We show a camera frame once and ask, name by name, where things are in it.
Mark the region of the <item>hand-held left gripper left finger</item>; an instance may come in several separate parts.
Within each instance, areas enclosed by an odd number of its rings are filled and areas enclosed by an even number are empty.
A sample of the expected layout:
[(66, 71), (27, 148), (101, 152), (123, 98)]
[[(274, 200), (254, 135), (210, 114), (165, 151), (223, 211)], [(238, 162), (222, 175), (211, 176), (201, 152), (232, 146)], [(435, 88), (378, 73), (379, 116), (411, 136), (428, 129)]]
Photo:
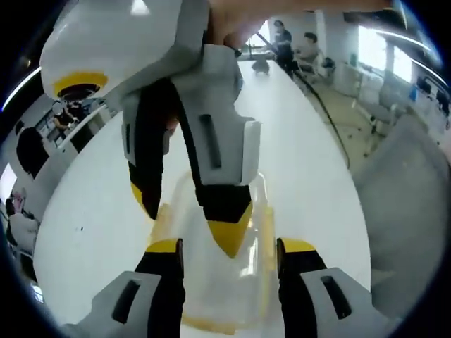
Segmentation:
[(76, 337), (179, 337), (185, 302), (183, 241), (151, 244), (134, 271), (125, 271), (92, 299)]

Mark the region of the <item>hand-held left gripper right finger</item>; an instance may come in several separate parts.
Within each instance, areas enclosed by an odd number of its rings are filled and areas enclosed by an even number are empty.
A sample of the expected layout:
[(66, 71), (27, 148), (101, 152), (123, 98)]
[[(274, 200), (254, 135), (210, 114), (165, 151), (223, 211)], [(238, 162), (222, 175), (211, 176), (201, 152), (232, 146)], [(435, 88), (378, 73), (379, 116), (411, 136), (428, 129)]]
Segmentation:
[(389, 337), (392, 321), (371, 293), (339, 268), (328, 268), (303, 240), (277, 238), (278, 298), (286, 337)]

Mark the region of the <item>person's right hand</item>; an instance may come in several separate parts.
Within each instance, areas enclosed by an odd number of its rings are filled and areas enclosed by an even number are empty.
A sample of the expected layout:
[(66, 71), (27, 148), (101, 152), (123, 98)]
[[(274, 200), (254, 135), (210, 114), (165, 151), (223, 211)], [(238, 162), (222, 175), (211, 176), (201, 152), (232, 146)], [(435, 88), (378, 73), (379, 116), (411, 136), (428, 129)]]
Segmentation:
[(211, 43), (239, 49), (264, 22), (277, 15), (304, 10), (381, 11), (385, 0), (210, 1)]

